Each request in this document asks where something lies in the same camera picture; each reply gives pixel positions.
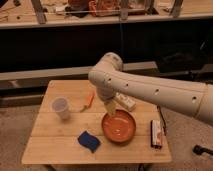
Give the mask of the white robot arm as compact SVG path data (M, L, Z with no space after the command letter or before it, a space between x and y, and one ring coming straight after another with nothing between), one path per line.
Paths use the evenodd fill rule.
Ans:
M213 85L159 77L128 74L123 61L106 53L88 73L103 102L117 92L193 117L213 127Z

